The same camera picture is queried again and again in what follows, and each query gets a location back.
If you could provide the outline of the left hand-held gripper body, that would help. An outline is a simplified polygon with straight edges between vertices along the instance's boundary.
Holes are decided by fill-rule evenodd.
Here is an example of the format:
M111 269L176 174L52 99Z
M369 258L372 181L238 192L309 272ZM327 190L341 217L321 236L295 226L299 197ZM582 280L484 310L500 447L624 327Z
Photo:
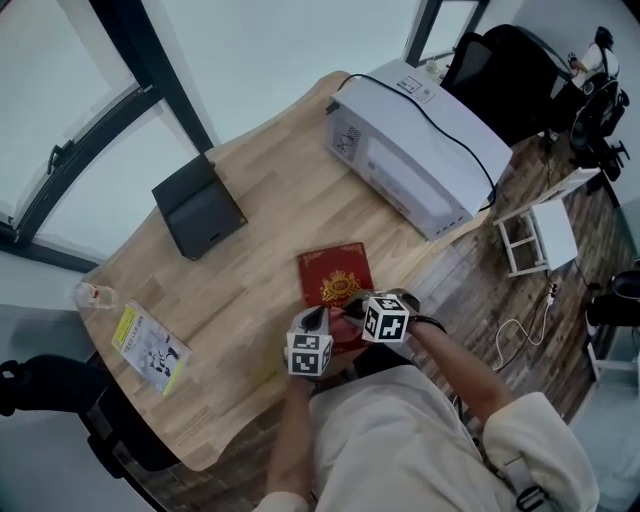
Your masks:
M286 334L284 354L290 376L317 381L329 366L334 339L329 332L328 309L323 330L303 330L299 327L299 320L306 310L293 319Z

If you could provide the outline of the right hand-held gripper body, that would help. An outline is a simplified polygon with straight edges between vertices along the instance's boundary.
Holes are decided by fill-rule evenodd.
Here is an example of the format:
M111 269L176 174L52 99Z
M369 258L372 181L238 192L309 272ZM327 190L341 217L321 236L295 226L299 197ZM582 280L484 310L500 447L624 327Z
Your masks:
M419 308L420 301L405 289L366 291L362 339L370 343L402 343L410 318Z

